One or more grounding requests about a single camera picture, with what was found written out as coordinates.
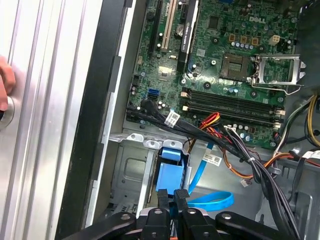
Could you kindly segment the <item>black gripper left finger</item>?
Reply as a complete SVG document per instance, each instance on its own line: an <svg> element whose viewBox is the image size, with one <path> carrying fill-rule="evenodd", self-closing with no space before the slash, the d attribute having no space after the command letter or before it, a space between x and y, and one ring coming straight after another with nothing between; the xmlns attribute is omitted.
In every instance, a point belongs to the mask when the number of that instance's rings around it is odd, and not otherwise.
<svg viewBox="0 0 320 240"><path fill-rule="evenodd" d="M170 204L168 191L157 193L157 207L141 210L139 217L129 212L118 212L94 223L66 240L169 240Z"/></svg>

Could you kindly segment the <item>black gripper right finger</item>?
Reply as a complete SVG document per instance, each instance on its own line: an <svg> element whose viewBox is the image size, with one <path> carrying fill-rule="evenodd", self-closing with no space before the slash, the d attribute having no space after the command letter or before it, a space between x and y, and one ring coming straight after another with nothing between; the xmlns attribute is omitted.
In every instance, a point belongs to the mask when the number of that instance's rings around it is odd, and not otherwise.
<svg viewBox="0 0 320 240"><path fill-rule="evenodd" d="M177 238L179 240L296 240L289 233L268 227L262 223L231 211L222 211L215 218L208 212L223 210L234 203L234 195L227 191L210 193L187 201L186 189L176 189L173 201L176 205Z"/></svg>

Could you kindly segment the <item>person's hand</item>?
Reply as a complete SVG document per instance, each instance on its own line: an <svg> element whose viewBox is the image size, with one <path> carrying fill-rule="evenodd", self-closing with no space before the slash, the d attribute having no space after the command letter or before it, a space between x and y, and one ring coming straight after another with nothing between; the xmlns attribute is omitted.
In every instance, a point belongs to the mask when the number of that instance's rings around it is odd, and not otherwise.
<svg viewBox="0 0 320 240"><path fill-rule="evenodd" d="M12 67L4 56L0 57L0 110L8 109L8 95L15 87L16 79Z"/></svg>

